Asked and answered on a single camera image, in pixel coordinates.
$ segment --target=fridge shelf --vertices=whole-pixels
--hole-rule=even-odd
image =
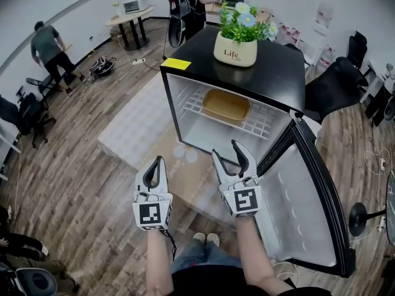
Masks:
[[[246,118],[242,121],[230,122],[219,115],[216,116],[212,113],[208,113],[203,108],[204,97],[210,90],[211,88],[208,86],[199,85],[185,102],[183,109],[214,119],[241,131],[248,132],[264,140],[269,140],[275,118],[275,111],[273,109],[248,100],[251,107]]]

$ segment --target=shoe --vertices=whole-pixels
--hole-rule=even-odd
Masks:
[[[85,76],[81,73],[81,77],[79,77],[79,79],[80,79],[80,81],[82,81],[82,82],[85,82],[86,81],[86,79],[85,79]]]
[[[202,244],[206,244],[206,235],[203,232],[197,232],[193,239],[200,241]]]
[[[77,293],[80,290],[80,285],[76,281],[74,281],[74,284],[75,284],[75,286],[73,288],[73,293]]]
[[[8,206],[7,212],[8,212],[7,222],[9,223],[11,221],[11,219],[12,219],[12,207],[11,207],[11,205]]]
[[[209,234],[207,236],[207,242],[212,242],[215,244],[217,247],[220,246],[220,238],[218,237],[217,234]]]
[[[47,257],[49,255],[49,250],[42,242],[41,242],[41,244],[43,245],[43,247],[41,248],[41,252],[43,252],[44,255]]]

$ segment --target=black fridge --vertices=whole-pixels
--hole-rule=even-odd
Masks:
[[[186,69],[161,66],[170,110],[181,142],[237,163],[231,140],[255,156],[262,208],[257,227],[270,258],[349,277],[355,270],[336,188],[303,119],[304,61],[301,53],[270,41],[259,43],[257,62],[237,68],[212,54],[218,33],[206,27],[172,58]],[[243,121],[209,113],[203,101],[219,89],[249,101]]]

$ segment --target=wooden floor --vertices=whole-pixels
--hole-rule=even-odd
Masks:
[[[148,65],[158,68],[166,25],[164,20],[145,22],[151,43],[142,51],[130,52],[131,58],[145,57]],[[87,74],[95,58],[102,55],[118,58],[116,67],[127,63],[119,45],[109,43],[88,58],[81,70]],[[13,153],[8,162],[9,182],[0,187],[0,204],[16,208],[12,230],[42,240],[51,257],[62,260],[80,282],[79,295],[145,294],[146,236],[137,229],[131,209],[136,171],[101,152],[96,137],[156,73],[145,65],[127,64],[94,84],[75,82],[70,97],[59,93],[50,102],[57,123],[48,131],[49,142],[39,142],[36,150],[31,148],[31,137],[23,137],[23,146],[19,144],[22,156]],[[366,204],[370,212],[378,210],[378,202],[380,207],[384,205],[387,174],[374,175],[364,160],[364,151],[372,150],[368,141],[372,136],[377,151],[386,147],[394,157],[393,123],[383,122],[372,132],[362,105],[332,113],[323,123],[318,146],[346,216],[358,201]],[[388,159],[384,151],[381,156]],[[377,172],[376,159],[368,154],[367,160]],[[179,251],[196,231],[217,231],[223,247],[238,254],[233,231],[180,203],[174,206],[177,209],[172,215],[171,231]],[[370,220],[367,231],[376,224],[378,218]],[[301,277],[299,286],[324,287],[333,295],[375,295],[388,260],[384,255],[395,253],[394,249],[377,231],[351,245],[357,249],[357,270],[352,277],[342,279],[319,273]],[[290,265],[275,269],[277,273],[295,272]],[[301,274],[309,273],[301,268]]]

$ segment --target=white flower pot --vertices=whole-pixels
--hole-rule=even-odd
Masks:
[[[250,67],[257,60],[257,51],[257,41],[241,42],[239,44],[237,41],[224,38],[219,32],[215,41],[214,57],[226,64]]]

